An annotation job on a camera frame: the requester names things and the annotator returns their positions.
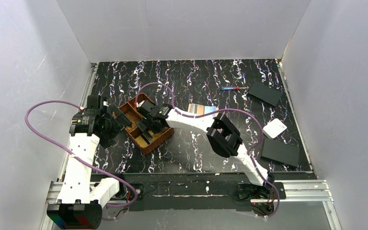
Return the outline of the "orange card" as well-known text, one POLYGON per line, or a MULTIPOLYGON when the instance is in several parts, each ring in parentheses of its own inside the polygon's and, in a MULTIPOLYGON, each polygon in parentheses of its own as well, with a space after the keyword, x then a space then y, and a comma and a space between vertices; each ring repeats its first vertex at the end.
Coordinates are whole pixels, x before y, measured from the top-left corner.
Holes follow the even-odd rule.
POLYGON ((204 106, 199 104, 189 104, 188 112, 196 115, 203 115, 204 114, 204 106))

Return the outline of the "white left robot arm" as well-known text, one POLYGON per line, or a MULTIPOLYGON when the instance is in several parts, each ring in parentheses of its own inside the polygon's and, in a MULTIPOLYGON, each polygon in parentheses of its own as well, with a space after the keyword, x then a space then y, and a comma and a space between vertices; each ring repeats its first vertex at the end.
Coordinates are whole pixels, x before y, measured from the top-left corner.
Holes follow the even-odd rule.
POLYGON ((113 146, 116 136, 129 126, 131 121, 105 96, 89 95, 87 106, 73 116, 69 129, 73 154, 57 200, 46 211, 60 229, 98 229, 103 208, 119 192, 120 182, 106 177, 91 189, 93 158, 98 146, 113 146))

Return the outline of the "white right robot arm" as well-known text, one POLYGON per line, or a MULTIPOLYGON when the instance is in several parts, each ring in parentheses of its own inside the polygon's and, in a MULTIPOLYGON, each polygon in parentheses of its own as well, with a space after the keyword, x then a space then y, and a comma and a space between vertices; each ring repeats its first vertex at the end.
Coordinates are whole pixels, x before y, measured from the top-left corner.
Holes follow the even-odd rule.
POLYGON ((226 109, 197 115, 173 108, 170 104, 159 107, 148 100, 135 103, 135 107, 151 131, 158 133, 170 127, 200 134, 217 155, 238 163, 252 185, 267 191, 272 188, 274 179, 257 162, 253 152, 247 150, 238 128, 225 115, 226 109))

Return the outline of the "brown woven basket card holder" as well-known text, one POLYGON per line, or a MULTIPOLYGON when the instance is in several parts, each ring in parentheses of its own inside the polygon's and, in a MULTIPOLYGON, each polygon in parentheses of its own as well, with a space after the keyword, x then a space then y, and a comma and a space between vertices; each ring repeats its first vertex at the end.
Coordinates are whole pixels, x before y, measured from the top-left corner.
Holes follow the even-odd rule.
POLYGON ((153 102, 145 93, 139 93, 136 97, 132 98, 128 102, 122 104, 119 109, 131 120, 132 127, 126 127, 125 132, 127 136, 133 141, 136 147, 139 148, 140 152, 144 155, 151 153, 164 141, 170 138, 174 134, 174 129, 172 127, 165 128, 162 132, 158 134, 150 134, 153 137, 151 143, 146 143, 142 138, 141 130, 137 126, 137 122, 140 121, 143 116, 137 112, 138 104, 142 101, 153 102))

